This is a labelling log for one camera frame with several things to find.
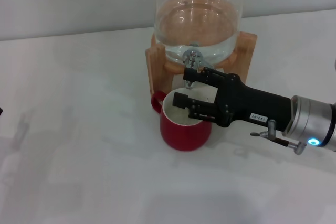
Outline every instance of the blue indicator light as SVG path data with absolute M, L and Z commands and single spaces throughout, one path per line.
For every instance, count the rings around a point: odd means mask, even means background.
M 310 140 L 308 140 L 308 144 L 319 145 L 320 141 L 318 141 L 316 138 L 311 138 Z

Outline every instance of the wooden stand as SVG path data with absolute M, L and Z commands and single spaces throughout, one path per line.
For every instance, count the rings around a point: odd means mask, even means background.
M 257 35 L 240 32 L 236 48 L 224 61 L 215 65 L 225 73 L 236 73 L 243 83 L 246 82 Z M 152 37 L 152 47 L 146 50 L 146 61 L 151 96 L 158 90 L 169 93 L 172 90 L 174 75 L 183 74 L 184 65 L 168 61 L 164 45 L 157 44 Z

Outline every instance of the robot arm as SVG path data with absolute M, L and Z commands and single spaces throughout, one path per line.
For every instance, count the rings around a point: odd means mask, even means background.
M 225 74 L 205 67 L 201 72 L 185 68 L 183 79 L 216 87 L 214 103 L 175 93 L 173 105 L 189 108 L 189 117 L 229 127 L 233 121 L 268 127 L 268 131 L 251 133 L 282 146 L 293 148 L 300 155 L 307 144 L 336 151 L 336 107 L 331 104 L 294 96 L 292 99 L 252 89 L 236 74 Z M 276 130 L 298 141 L 276 138 Z

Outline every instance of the white table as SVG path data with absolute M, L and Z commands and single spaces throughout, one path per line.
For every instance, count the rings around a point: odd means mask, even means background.
M 336 101 L 336 11 L 241 26 L 258 35 L 249 86 Z M 0 42 L 0 223 L 335 223 L 331 151 L 296 156 L 245 122 L 214 127 L 198 151 L 165 145 L 144 57 L 152 31 Z

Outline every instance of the glass jar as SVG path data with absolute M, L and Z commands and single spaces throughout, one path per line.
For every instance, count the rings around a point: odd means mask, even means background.
M 156 0 L 155 38 L 167 57 L 182 62 L 182 55 L 197 48 L 211 64 L 234 50 L 243 0 Z

